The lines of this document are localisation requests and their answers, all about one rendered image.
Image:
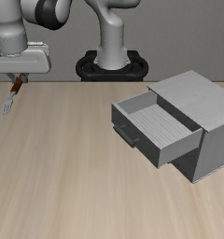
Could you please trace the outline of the grey cabinet drawer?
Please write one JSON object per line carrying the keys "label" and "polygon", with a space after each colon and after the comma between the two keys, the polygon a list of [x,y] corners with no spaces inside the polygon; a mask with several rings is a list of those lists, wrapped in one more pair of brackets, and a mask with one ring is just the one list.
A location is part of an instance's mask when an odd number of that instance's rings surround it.
{"label": "grey cabinet drawer", "polygon": [[187,123],[181,112],[153,91],[112,106],[115,131],[160,168],[200,145],[203,129]]}

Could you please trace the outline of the grey cabinet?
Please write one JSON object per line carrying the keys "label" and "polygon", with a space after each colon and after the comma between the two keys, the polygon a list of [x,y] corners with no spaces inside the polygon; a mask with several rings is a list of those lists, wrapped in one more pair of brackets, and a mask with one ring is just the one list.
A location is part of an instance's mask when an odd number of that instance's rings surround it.
{"label": "grey cabinet", "polygon": [[167,109],[174,109],[191,126],[203,129],[199,147],[172,161],[190,182],[224,166],[224,89],[194,71],[149,87]]}

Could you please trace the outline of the brown-handled silver fork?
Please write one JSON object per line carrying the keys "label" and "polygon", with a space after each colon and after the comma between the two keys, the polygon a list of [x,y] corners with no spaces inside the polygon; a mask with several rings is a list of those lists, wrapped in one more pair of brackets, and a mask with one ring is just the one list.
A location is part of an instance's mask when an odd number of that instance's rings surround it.
{"label": "brown-handled silver fork", "polygon": [[24,79],[25,75],[20,74],[18,77],[16,77],[15,83],[13,84],[11,90],[10,90],[10,95],[4,102],[3,106],[3,114],[8,115],[10,113],[12,104],[13,104],[13,97],[18,93],[18,91],[21,88],[22,85],[22,80]]}

